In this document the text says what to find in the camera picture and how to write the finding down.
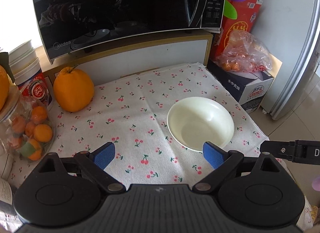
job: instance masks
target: microwave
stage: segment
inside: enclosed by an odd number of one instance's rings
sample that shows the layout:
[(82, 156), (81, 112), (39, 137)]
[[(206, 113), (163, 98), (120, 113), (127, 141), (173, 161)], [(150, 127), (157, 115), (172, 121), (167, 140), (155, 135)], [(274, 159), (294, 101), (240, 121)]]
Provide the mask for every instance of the microwave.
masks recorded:
[(224, 0), (33, 0), (51, 63), (72, 51), (146, 33), (220, 30)]

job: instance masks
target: stack of containers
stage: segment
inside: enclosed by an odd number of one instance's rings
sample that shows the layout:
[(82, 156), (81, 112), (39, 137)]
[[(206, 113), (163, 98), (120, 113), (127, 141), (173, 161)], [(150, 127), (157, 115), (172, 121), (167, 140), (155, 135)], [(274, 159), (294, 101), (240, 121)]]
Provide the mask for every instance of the stack of containers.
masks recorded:
[(31, 40), (9, 52), (9, 66), (15, 78), (15, 84), (21, 93), (39, 99), (48, 110), (52, 107), (52, 98), (47, 89), (40, 60)]

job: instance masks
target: transparent plastic bag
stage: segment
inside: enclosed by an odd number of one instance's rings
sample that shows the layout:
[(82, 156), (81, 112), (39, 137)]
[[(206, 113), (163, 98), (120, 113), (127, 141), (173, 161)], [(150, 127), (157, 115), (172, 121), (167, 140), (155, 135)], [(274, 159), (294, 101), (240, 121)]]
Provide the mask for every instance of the transparent plastic bag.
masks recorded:
[(244, 30), (233, 30), (229, 43), (216, 63), (225, 71), (258, 72), (272, 69), (265, 45)]

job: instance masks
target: white tablecloth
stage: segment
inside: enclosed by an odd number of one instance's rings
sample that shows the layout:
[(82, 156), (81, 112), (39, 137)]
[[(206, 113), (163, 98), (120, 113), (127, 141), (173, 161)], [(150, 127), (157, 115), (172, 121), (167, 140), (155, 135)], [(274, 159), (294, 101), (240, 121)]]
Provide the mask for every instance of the white tablecloth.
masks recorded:
[[(229, 111), (235, 133), (226, 151), (235, 149), (246, 156), (259, 156), (260, 144), (268, 137), (199, 63), (162, 68), (97, 86), (92, 102), (76, 113), (62, 110), (55, 102), (50, 115), (56, 124), (56, 138), (50, 151), (70, 157), (113, 141), (116, 157), (105, 171), (127, 188), (132, 183), (192, 186), (213, 169), (202, 153), (176, 142), (166, 123), (170, 107), (191, 96), (213, 99)], [(8, 182), (19, 187), (35, 166), (16, 159)], [(18, 225), (9, 221), (2, 224), (11, 230)]]

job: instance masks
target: tiled floor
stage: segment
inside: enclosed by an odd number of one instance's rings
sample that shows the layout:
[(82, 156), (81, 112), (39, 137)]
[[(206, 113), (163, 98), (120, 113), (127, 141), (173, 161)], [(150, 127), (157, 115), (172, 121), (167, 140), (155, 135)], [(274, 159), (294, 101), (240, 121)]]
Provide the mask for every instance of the tiled floor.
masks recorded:
[[(317, 75), (312, 77), (296, 106), (283, 118), (274, 121), (269, 114), (263, 114), (261, 108), (250, 116), (270, 140), (320, 141), (320, 78)], [(311, 205), (318, 206), (320, 192), (314, 191), (311, 183), (320, 176), (320, 166), (292, 162), (287, 162), (287, 165)]]

